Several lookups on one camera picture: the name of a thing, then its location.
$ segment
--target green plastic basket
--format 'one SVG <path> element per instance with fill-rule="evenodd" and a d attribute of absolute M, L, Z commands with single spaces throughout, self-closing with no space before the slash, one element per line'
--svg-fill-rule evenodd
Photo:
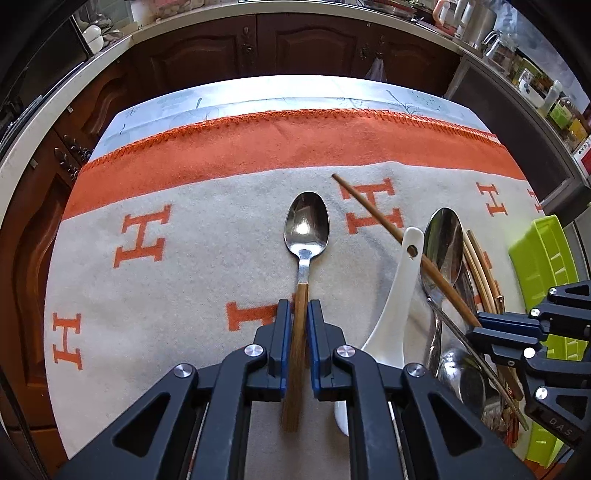
<path fill-rule="evenodd" d="M 548 293 L 550 287 L 579 281 L 573 256 L 556 215 L 531 222 L 524 237 L 509 248 L 517 273 L 525 308 L 529 311 Z M 547 358 L 579 361 L 587 342 L 548 335 Z M 526 458 L 548 468 L 563 443 L 537 423 L 532 425 Z"/>

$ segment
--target orange and white blanket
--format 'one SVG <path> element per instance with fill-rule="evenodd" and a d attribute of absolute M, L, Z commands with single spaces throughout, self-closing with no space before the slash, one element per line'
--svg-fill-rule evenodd
<path fill-rule="evenodd" d="M 382 311 L 398 245 L 330 175 L 400 227 L 453 208 L 474 230 L 505 295 L 523 303 L 507 248 L 541 216 L 494 135 L 371 110 L 266 112 L 179 127 L 86 165 L 67 204 L 47 284 L 46 367 L 72 456 L 180 362 L 217 363 L 250 343 L 290 298 L 296 259 L 282 233 L 292 200 L 319 193 L 330 216 L 310 298 L 361 346 Z M 417 286 L 417 298 L 420 288 Z M 413 307 L 407 361 L 424 361 L 431 314 Z M 444 348 L 452 340 L 444 336 Z M 246 478 L 347 478 L 331 404 L 307 394 L 297 434 L 279 404 L 255 404 Z"/>

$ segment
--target triangular cutout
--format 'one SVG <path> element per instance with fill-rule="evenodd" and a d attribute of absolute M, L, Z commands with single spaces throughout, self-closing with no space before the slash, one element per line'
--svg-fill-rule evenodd
<path fill-rule="evenodd" d="M 169 401 L 168 393 L 158 395 L 115 436 L 115 446 L 138 457 L 146 456 Z"/>
<path fill-rule="evenodd" d="M 564 291 L 569 295 L 578 295 L 580 297 L 589 297 L 589 285 L 583 283 L 576 287 L 565 288 Z"/>
<path fill-rule="evenodd" d="M 578 419 L 583 420 L 587 412 L 587 397 L 574 395 L 558 395 L 556 403 L 571 412 Z"/>
<path fill-rule="evenodd" d="M 482 438 L 439 396 L 429 395 L 429 402 L 441 429 L 443 440 L 452 457 L 482 445 Z"/>

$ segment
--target cable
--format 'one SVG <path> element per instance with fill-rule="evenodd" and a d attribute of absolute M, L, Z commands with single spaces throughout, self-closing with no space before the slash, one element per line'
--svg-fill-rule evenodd
<path fill-rule="evenodd" d="M 558 464 L 560 463 L 560 461 L 561 461 L 561 460 L 562 460 L 562 459 L 563 459 L 563 458 L 566 456 L 566 454 L 567 454 L 567 453 L 569 453 L 571 450 L 572 450 L 572 448 L 569 448 L 569 449 L 567 449 L 567 450 L 566 450 L 566 451 L 565 451 L 565 452 L 564 452 L 562 455 L 560 455 L 560 457 L 558 457 L 558 460 L 556 460 L 556 461 L 554 462 L 554 464 L 553 464 L 553 465 L 550 467 L 550 470 L 548 470 L 548 471 L 547 471 L 547 472 L 546 472 L 546 473 L 545 473 L 545 474 L 544 474 L 544 475 L 543 475 L 543 476 L 540 478 L 540 480 L 544 480 L 544 478 L 546 478 L 546 477 L 547 477 L 547 476 L 550 474 L 550 472 L 551 472 L 552 470 L 554 470 L 554 467 L 555 467 L 556 465 L 558 465 Z"/>
<path fill-rule="evenodd" d="M 27 424 L 27 420 L 25 419 L 24 413 L 21 410 L 21 406 L 18 404 L 17 396 L 14 394 L 14 390 L 10 386 L 8 382 L 8 378 L 4 374 L 4 370 L 0 366 L 0 388 L 4 391 L 8 403 L 10 404 L 12 411 L 14 412 L 14 416 L 17 418 L 18 426 L 21 429 L 22 435 L 25 439 L 25 444 L 31 454 L 31 458 L 35 463 L 35 466 L 39 470 L 39 474 L 43 480 L 50 480 L 49 474 L 45 468 L 45 464 L 41 460 L 41 455 L 39 454 L 39 450 L 37 450 L 37 446 L 33 441 L 33 436 L 31 435 L 31 431 L 29 430 L 29 425 Z"/>

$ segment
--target wooden cabinet door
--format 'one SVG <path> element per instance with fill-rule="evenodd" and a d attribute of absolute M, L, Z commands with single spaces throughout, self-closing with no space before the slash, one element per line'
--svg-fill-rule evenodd
<path fill-rule="evenodd" d="M 131 50 L 149 98 L 255 73 L 254 15 L 191 25 Z"/>
<path fill-rule="evenodd" d="M 363 77 L 373 59 L 371 24 L 329 15 L 257 15 L 262 74 Z"/>
<path fill-rule="evenodd" d="M 388 83 L 443 96 L 460 56 L 433 42 L 394 28 L 376 26 L 377 52 Z"/>
<path fill-rule="evenodd" d="M 44 362 L 45 292 L 53 242 L 72 190 L 56 148 L 66 152 L 50 130 L 33 156 L 35 168 L 27 166 L 22 175 L 0 230 L 0 364 L 31 431 L 35 436 L 43 430 L 45 439 L 55 429 Z M 71 156 L 67 159 L 74 164 Z M 4 396 L 0 412 L 11 436 L 16 435 L 18 424 Z M 54 437 L 62 451 L 57 430 Z M 44 461 L 54 469 L 63 456 L 52 454 Z"/>
<path fill-rule="evenodd" d="M 120 111 L 146 100 L 128 54 L 109 65 L 73 100 L 54 124 L 68 146 L 92 150 Z"/>

